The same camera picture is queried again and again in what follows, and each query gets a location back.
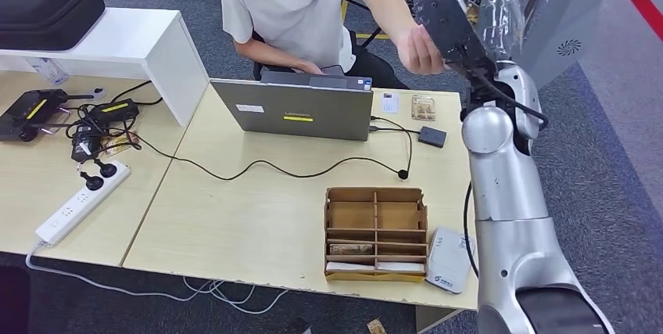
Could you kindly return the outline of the person's left hand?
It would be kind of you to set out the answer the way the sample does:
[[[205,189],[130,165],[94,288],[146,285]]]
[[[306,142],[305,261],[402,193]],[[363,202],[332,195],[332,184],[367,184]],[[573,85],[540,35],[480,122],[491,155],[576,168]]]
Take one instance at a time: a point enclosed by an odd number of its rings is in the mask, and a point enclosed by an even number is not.
[[[441,74],[446,68],[444,58],[422,25],[398,37],[396,48],[401,63],[412,74]]]

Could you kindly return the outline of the person's right hand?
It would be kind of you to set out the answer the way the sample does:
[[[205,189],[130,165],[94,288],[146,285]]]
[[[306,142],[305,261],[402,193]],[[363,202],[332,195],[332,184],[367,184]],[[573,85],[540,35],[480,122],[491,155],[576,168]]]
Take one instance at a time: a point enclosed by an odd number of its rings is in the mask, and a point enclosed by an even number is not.
[[[292,64],[292,68],[307,74],[323,74],[322,70],[315,63],[303,59],[296,60]]]

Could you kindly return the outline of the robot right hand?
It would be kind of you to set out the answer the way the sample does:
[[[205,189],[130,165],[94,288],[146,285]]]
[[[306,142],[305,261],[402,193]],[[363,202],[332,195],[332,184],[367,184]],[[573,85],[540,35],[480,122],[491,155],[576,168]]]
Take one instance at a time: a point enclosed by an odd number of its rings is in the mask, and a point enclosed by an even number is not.
[[[518,0],[464,1],[466,16],[491,60],[512,60],[520,53],[525,18]]]

